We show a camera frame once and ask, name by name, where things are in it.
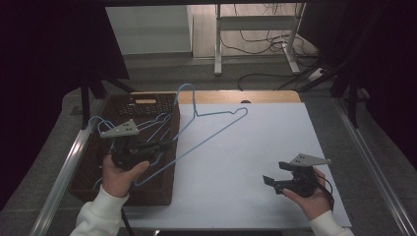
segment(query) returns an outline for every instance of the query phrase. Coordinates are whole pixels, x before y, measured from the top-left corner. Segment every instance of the desk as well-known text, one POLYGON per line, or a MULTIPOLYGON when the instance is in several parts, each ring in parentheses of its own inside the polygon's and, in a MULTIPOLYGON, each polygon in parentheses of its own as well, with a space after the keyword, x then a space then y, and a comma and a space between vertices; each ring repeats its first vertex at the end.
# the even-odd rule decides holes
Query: desk
MULTIPOLYGON (((244 143, 240 144, 240 147, 251 147, 251 148, 240 148, 240 150, 237 152, 238 155, 235 155, 233 158, 236 158, 238 156, 245 156, 247 157, 257 157, 262 153, 264 156, 269 156, 269 158, 264 159, 264 161, 257 161, 256 166, 248 166, 248 164, 251 164, 251 161, 239 161, 236 162, 232 159, 229 159, 231 161, 223 160, 220 162, 223 162, 222 166, 230 166, 230 164, 237 165, 237 169, 234 169, 236 173, 241 173, 243 170, 253 168, 253 172, 249 172, 250 176, 234 176, 230 177, 230 180, 233 181, 233 184, 230 185, 230 182, 227 181, 216 181, 215 178, 221 177, 222 173, 226 173, 224 171, 229 171, 229 169, 221 168, 221 166, 213 166, 213 162, 209 161, 207 162, 208 166, 205 167, 206 172, 202 172, 203 169, 201 169, 201 163, 205 162, 205 158, 208 158, 210 156, 216 156, 217 158, 221 157, 221 155, 215 154, 212 152, 211 154, 205 154, 202 156, 187 156, 186 158, 182 159, 177 163, 177 168, 175 172, 175 181, 174 181, 174 196, 173 196, 173 203, 171 206, 153 206, 153 207, 143 207, 140 209, 141 213, 138 214, 138 209, 134 207, 128 207, 127 208, 127 214, 132 222, 133 227, 143 227, 148 229, 174 229, 174 228, 199 228, 199 229, 208 229, 208 228, 217 228, 217 229, 236 229, 236 228, 244 228, 244 229, 282 229, 282 228, 304 228, 308 226, 308 222, 301 212, 301 210, 296 206, 295 204, 285 204, 284 207, 271 207, 274 205, 280 205, 282 203, 281 201, 288 201, 283 196, 277 196, 274 193, 274 190, 270 187, 263 184, 262 175, 266 174, 268 176, 274 177, 276 179, 288 179, 290 178, 290 173, 287 171, 279 171, 278 170, 278 160, 291 160, 293 157, 295 157, 299 152, 305 152, 311 155, 323 157, 323 152, 320 148, 320 144, 317 140, 316 134, 314 132, 313 126, 310 122, 307 110, 304 106, 304 103, 300 102, 300 98, 298 97, 297 93, 294 91, 197 91, 197 103, 199 111, 206 111, 207 109, 229 109, 236 106, 245 106, 249 109, 249 114, 251 115, 260 115, 261 112, 268 112, 270 114, 274 114, 272 118, 276 119, 276 124, 273 125, 273 127, 266 126, 267 122, 270 122, 270 117, 268 116, 260 116, 264 117, 267 120, 259 120, 257 122, 252 122, 253 118, 248 119, 242 119, 239 121, 239 123, 234 124, 231 126, 227 132, 235 133, 235 132, 241 132, 244 131, 245 134, 241 134, 242 137, 245 137, 245 139, 242 139, 244 143), (215 101, 220 101, 223 104, 206 104, 206 107, 204 107, 203 104, 200 104, 200 100, 204 99, 205 102, 213 103, 215 101), (251 100, 254 102, 253 104, 232 104, 236 101, 240 101, 241 99, 251 100), (251 139, 247 139, 247 137, 255 137, 256 135, 253 133, 253 131, 262 131, 266 137, 274 137, 273 139, 268 139, 268 142, 264 144, 249 144, 252 143, 251 139), (196 179, 188 178, 189 171, 198 170, 198 172, 194 173, 197 174, 197 176, 201 176, 201 178, 196 179), (207 173, 207 170, 212 171, 216 170, 219 172, 212 171, 211 173, 207 173), (217 203, 216 200, 218 198, 211 198, 212 202, 209 205, 207 203, 207 200, 205 200, 204 203, 198 203, 198 201, 201 201, 201 198, 194 198, 194 204, 196 208, 194 208, 195 212, 192 214, 188 210, 190 210, 189 207, 183 207, 183 204, 185 203, 184 200, 188 200, 187 198, 192 198, 196 194, 200 194, 203 192, 204 189, 208 189, 205 187, 208 184, 212 184, 212 188, 215 189, 216 186, 220 186, 225 189, 236 189, 236 190, 245 190, 249 192, 245 193, 253 193, 252 195, 256 195, 256 198, 259 198, 258 201, 253 201, 254 196, 249 196, 247 194, 239 194, 240 192, 230 191, 229 193, 232 193, 232 195, 225 195, 224 199, 228 200, 226 202, 217 203), (243 203, 247 203, 248 201, 251 203, 250 205, 244 205, 246 207, 241 208, 242 205, 239 204, 239 201, 229 201, 232 199, 237 198, 244 198, 241 199, 242 201, 245 201, 243 203), (224 223, 221 223, 220 221, 216 224, 212 224, 211 226, 208 226, 207 224, 201 224, 201 221, 199 220, 196 215, 201 216, 202 210, 204 210, 206 213, 209 213, 209 211, 204 208, 205 206, 214 206, 216 204, 228 204, 231 209, 224 212, 224 216, 228 216, 229 221, 224 221, 224 223), (237 218, 232 217, 232 214, 239 213, 241 216, 247 216, 245 218, 237 218), (177 221, 172 221, 172 216, 175 215, 177 221), (194 220, 189 220, 190 218, 187 218, 186 216, 193 216, 194 220)), ((189 92, 181 92, 180 93, 180 104, 186 103, 186 101, 190 101, 190 93, 189 92)), ((102 105, 99 103, 96 103, 92 110, 98 110, 98 106, 102 105)), ((190 105, 181 105, 181 112, 182 112, 182 122, 186 121, 187 109, 190 108, 190 105)), ((208 127, 213 127, 216 124, 220 124, 222 119, 220 120, 211 120, 211 122, 208 125, 208 127)), ((74 168, 73 165, 75 165, 80 156, 83 152, 84 144, 83 142, 87 140, 87 137, 89 136, 89 130, 80 131, 78 137, 76 138, 76 141, 73 145, 73 148, 71 149, 69 156, 64 163, 64 166, 62 168, 61 173, 59 174, 57 181, 54 184, 54 187, 52 188, 51 193, 48 196, 48 199, 38 217, 38 220, 36 221, 31 235, 42 235, 44 234, 49 227, 50 222, 52 221, 52 218, 54 216, 54 213, 56 211, 56 208, 60 204, 60 201, 62 199, 63 194, 66 192, 66 186, 68 186, 69 180, 71 179, 71 176, 74 174, 74 168)), ((186 141, 186 139, 180 138, 179 145, 178 145, 178 151, 184 150, 187 148, 186 143, 183 143, 183 141, 186 141)), ((213 139, 210 141, 214 141, 214 143, 211 144, 205 144, 204 146, 199 147, 199 149, 196 149, 196 151, 193 151, 191 154, 196 153, 204 153, 206 151, 230 151, 229 144, 225 145, 224 139, 213 139)), ((329 178, 330 182, 333 184, 331 178, 331 174, 329 173, 329 170, 326 166, 322 166, 321 169, 325 172, 327 177, 329 178)), ((334 193, 335 198, 335 218, 336 221, 339 222, 343 226, 349 226, 350 223, 347 219, 347 215, 343 209, 340 196, 338 195, 338 192, 335 191, 334 193)), ((212 211, 210 213, 211 218, 215 219, 214 212, 212 211)))

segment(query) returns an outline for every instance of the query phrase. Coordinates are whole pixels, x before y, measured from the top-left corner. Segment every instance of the white sweater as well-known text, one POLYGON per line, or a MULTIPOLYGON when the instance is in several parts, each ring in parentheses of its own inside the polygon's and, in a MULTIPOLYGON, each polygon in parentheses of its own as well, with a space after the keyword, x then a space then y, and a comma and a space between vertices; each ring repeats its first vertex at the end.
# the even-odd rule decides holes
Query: white sweater
MULTIPOLYGON (((121 208, 128 198, 115 198, 100 187, 95 200, 83 205, 77 217, 77 227, 71 236, 117 235, 122 223, 121 208)), ((310 221, 310 225, 316 236, 353 235, 350 229, 342 228, 334 222, 330 210, 310 221)))

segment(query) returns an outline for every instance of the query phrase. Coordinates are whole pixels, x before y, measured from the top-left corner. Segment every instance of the table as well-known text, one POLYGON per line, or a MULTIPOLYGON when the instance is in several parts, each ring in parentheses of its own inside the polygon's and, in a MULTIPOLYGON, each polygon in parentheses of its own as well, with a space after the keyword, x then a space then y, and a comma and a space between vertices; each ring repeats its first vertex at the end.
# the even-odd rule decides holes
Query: table
MULTIPOLYGON (((206 224, 201 224, 200 221, 198 221, 196 215, 199 215, 200 212, 204 211, 206 213, 209 213, 211 215, 211 219, 215 219, 215 212, 208 211, 210 204, 205 201, 204 204, 196 203, 194 202, 194 208, 195 212, 194 214, 190 213, 189 211, 185 211, 183 213, 180 213, 178 210, 185 210, 188 207, 184 207, 184 203, 190 203, 188 200, 190 198, 192 199, 193 196, 196 197, 196 194, 203 193, 202 188, 204 185, 209 185, 210 183, 216 183, 215 185, 212 185, 212 187, 215 189, 215 186, 223 186, 226 188, 231 188, 227 184, 227 182, 222 182, 215 180, 215 178, 221 177, 224 172, 224 168, 218 168, 220 172, 217 172, 217 174, 213 175, 213 173, 205 173, 202 174, 201 172, 194 173, 198 176, 201 176, 203 185, 195 185, 193 184, 193 181, 195 181, 193 178, 188 178, 187 175, 190 174, 190 171, 193 170, 199 170, 198 166, 201 166, 201 161, 208 161, 207 164, 211 165, 211 168, 209 169, 215 169, 215 166, 212 166, 214 162, 212 160, 205 160, 204 158, 193 158, 192 156, 187 156, 186 159, 183 159, 177 163, 176 166, 176 172, 175 172, 175 182, 174 182, 174 196, 173 196, 173 203, 171 206, 152 206, 152 207, 142 207, 141 213, 138 213, 138 208, 135 207, 127 207, 127 215, 131 221, 131 224, 133 227, 142 227, 146 229, 178 229, 178 228, 198 228, 198 229, 209 229, 209 228, 217 228, 217 229, 237 229, 237 228, 245 228, 245 229, 280 229, 280 228, 298 228, 298 227, 307 227, 308 222, 301 210, 296 205, 285 205, 283 208, 285 211, 285 214, 282 212, 279 213, 279 210, 270 210, 267 211, 270 205, 266 208, 266 206, 263 206, 263 203, 271 203, 272 205, 279 205, 280 201, 288 201, 282 196, 276 196, 273 189, 271 189, 268 186, 265 186, 263 184, 262 175, 266 174, 268 176, 274 177, 276 179, 288 179, 291 177, 289 173, 285 173, 283 171, 278 171, 277 169, 277 162, 278 159, 275 159, 274 156, 280 156, 281 159, 286 159, 287 161, 291 160, 295 155, 298 154, 298 152, 306 152, 311 155, 315 155, 318 157, 323 157, 323 152, 321 151, 320 145, 318 143, 317 137, 315 135, 313 126, 309 120, 307 110, 305 109, 305 106, 303 103, 300 102, 300 98, 298 97, 297 93, 294 91, 197 91, 196 92, 196 100, 198 104, 198 109, 201 109, 200 111, 206 111, 207 109, 232 109, 236 106, 245 106, 248 107, 249 113, 251 115, 259 115, 261 112, 267 112, 271 114, 275 114, 272 118, 278 118, 281 119, 282 122, 278 122, 276 125, 280 127, 280 129, 271 129, 268 127, 267 129, 264 129, 263 132, 269 132, 268 136, 271 136, 273 133, 281 134, 277 139, 268 139, 269 144, 265 144, 265 148, 261 144, 256 144, 255 148, 250 148, 248 151, 246 151, 244 148, 241 148, 241 151, 239 152, 239 155, 234 155, 232 158, 238 158, 239 156, 256 156, 251 151, 259 151, 259 148, 266 149, 269 151, 269 156, 273 157, 273 159, 266 159, 266 162, 258 162, 258 166, 254 167, 257 169, 257 171, 254 171, 250 179, 251 181, 244 181, 244 184, 248 184, 251 186, 253 183, 256 184, 256 191, 251 191, 251 188, 246 188, 246 190, 249 190, 247 193, 253 193, 253 195, 257 196, 249 196, 247 194, 241 195, 241 196, 247 196, 247 201, 252 203, 251 205, 247 205, 247 207, 251 208, 251 213, 248 213, 248 209, 246 207, 241 208, 242 205, 239 204, 238 201, 232 202, 231 204, 231 210, 228 210, 224 213, 224 216, 228 216, 229 219, 234 219, 234 221, 221 221, 224 223, 216 223, 211 226, 207 226, 206 224), (244 104, 236 104, 235 102, 240 102, 241 100, 250 100, 253 102, 252 104, 244 103, 244 104), (296 125, 297 129, 291 129, 291 126, 289 124, 296 125), (299 142, 300 148, 290 149, 286 147, 291 147, 291 143, 295 144, 294 141, 299 142), (271 169, 265 169, 273 166, 273 163, 275 163, 276 167, 271 169), (196 188, 193 191, 193 194, 191 194, 189 191, 189 186, 194 185, 196 188), (253 201, 254 198, 260 198, 259 201, 253 201), (233 212, 241 213, 240 215, 247 215, 246 218, 236 218, 232 217, 230 213, 233 214, 233 212), (177 221, 173 222, 172 215, 177 215, 177 221), (262 221, 260 223, 259 221, 254 221, 255 219, 268 219, 265 221, 262 221)), ((186 121, 187 115, 189 114, 187 111, 189 111, 191 105, 186 104, 190 101, 191 93, 189 91, 183 91, 180 93, 180 105, 181 105, 181 112, 182 112, 182 120, 183 122, 186 121)), ((99 106, 102 105, 100 102, 95 102, 92 110, 96 111, 99 110, 99 106)), ((258 118, 257 116, 250 118, 250 115, 248 115, 248 119, 242 119, 239 123, 234 124, 227 130, 227 132, 235 133, 237 131, 244 130, 246 132, 244 137, 254 136, 252 129, 241 129, 239 125, 247 126, 245 122, 250 122, 254 125, 253 119, 258 118)), ((262 129, 262 127, 265 126, 266 122, 270 122, 270 117, 263 116, 267 120, 263 120, 261 122, 257 122, 257 129, 262 129)), ((212 127, 215 124, 221 125, 221 120, 211 120, 209 126, 212 127)), ((84 142, 87 140, 89 136, 89 129, 80 131, 79 135, 76 138, 76 141, 74 142, 73 148, 71 149, 68 158, 66 162, 64 163, 64 166, 51 190, 51 193, 48 196, 48 199, 38 217, 38 220, 36 221, 32 232, 30 235, 42 235, 44 234, 49 227, 49 224, 53 218, 53 215, 56 211, 56 208, 58 207, 61 198, 63 194, 66 191, 66 186, 68 186, 69 180, 71 179, 72 174, 74 174, 74 167, 77 164, 81 153, 83 151, 84 142)), ((187 139, 180 138, 179 144, 178 144, 178 151, 184 150, 184 148, 187 148, 189 144, 183 143, 187 139)), ((215 141, 214 143, 207 144, 204 146, 201 146, 201 148, 198 149, 198 151, 193 152, 195 153, 205 153, 206 151, 213 151, 216 150, 216 148, 212 148, 212 145, 214 145, 217 148, 220 148, 221 151, 230 151, 230 148, 232 146, 224 145, 225 141, 223 139, 213 139, 215 141)), ((250 139, 245 139, 245 142, 251 142, 250 139)), ((247 147, 249 144, 241 144, 241 147, 247 147)), ((247 161, 239 161, 239 162, 233 162, 233 159, 230 159, 228 164, 227 161, 224 162, 225 165, 223 166, 229 166, 230 164, 237 163, 236 167, 239 167, 235 169, 234 171, 241 171, 245 168, 248 168, 248 164, 251 164, 251 162, 247 161)), ((322 166, 321 169, 325 172, 327 177, 329 178, 330 182, 333 184, 331 178, 331 174, 329 173, 329 170, 326 166, 322 166)), ((240 182, 242 179, 247 179, 249 176, 241 176, 242 178, 238 177, 230 177, 231 181, 233 181, 234 185, 233 188, 237 188, 237 183, 240 182)), ((238 195, 236 195, 236 192, 230 191, 232 195, 228 195, 228 198, 239 198, 238 195)), ((226 202, 222 203, 216 203, 212 202, 212 204, 225 204, 230 203, 230 199, 224 198, 225 200, 228 200, 226 202)), ((335 218, 336 221, 339 222, 343 226, 349 226, 350 223, 348 221, 347 215, 343 209, 340 196, 338 195, 338 192, 335 191, 334 193, 335 198, 335 218)), ((195 201, 200 201, 202 198, 194 198, 195 201)))

